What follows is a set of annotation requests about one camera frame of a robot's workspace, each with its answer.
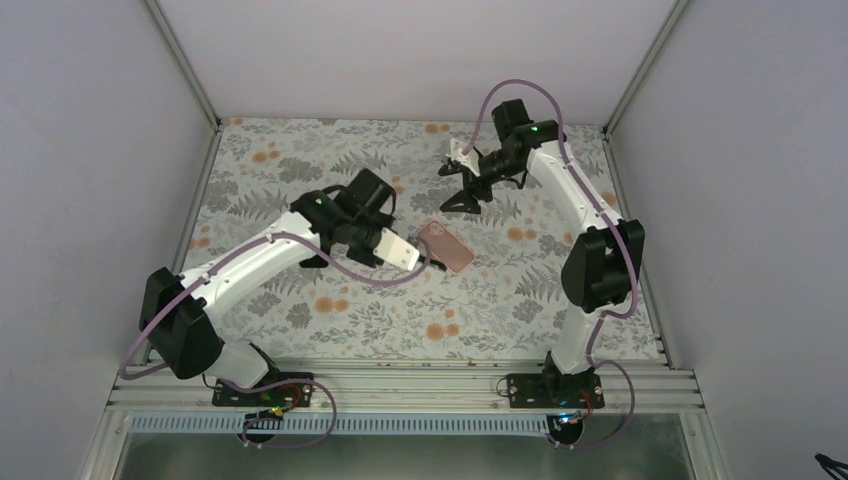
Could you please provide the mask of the pink phone case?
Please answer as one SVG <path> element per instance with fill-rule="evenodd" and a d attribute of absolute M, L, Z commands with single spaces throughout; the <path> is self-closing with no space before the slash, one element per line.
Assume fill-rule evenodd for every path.
<path fill-rule="evenodd" d="M 427 242 L 433 258 L 455 275 L 462 273 L 476 259 L 473 251 L 442 223 L 432 220 L 416 233 Z"/>

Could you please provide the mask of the black phone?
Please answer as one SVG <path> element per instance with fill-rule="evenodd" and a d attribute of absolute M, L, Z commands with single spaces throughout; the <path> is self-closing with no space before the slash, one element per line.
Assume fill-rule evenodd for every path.
<path fill-rule="evenodd" d="M 299 266 L 304 269 L 322 269 L 329 266 L 329 262 L 323 257 L 316 255 L 309 259 L 299 262 Z"/>

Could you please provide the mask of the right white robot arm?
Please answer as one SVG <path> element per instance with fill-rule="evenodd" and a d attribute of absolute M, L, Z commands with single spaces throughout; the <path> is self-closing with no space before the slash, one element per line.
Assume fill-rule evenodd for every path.
<path fill-rule="evenodd" d="M 520 99 L 495 107 L 492 118 L 499 149 L 482 154 L 473 142 L 448 141 L 438 173 L 460 175 L 462 188 L 440 209 L 478 214 L 502 181 L 522 186 L 531 177 L 545 189 L 574 243 L 561 271 L 571 305 L 541 380 L 549 394 L 575 391 L 601 364 L 594 344 L 604 322 L 626 319 L 638 308 L 645 230 L 639 221 L 624 219 L 591 185 L 556 121 L 530 119 Z"/>

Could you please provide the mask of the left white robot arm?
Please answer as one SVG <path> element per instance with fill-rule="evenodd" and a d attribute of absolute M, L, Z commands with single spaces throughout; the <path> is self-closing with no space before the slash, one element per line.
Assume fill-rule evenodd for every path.
<path fill-rule="evenodd" d="M 362 283 L 389 287 L 421 275 L 432 261 L 425 240 L 411 242 L 393 228 L 396 191 L 369 169 L 346 185 L 309 191 L 268 227 L 216 259 L 174 273 L 162 267 L 146 280 L 140 334 L 127 356 L 144 345 L 161 357 L 150 375 L 169 369 L 180 379 L 212 375 L 254 392 L 275 369 L 250 343 L 225 340 L 214 322 L 246 294 L 280 272 L 331 266 Z"/>

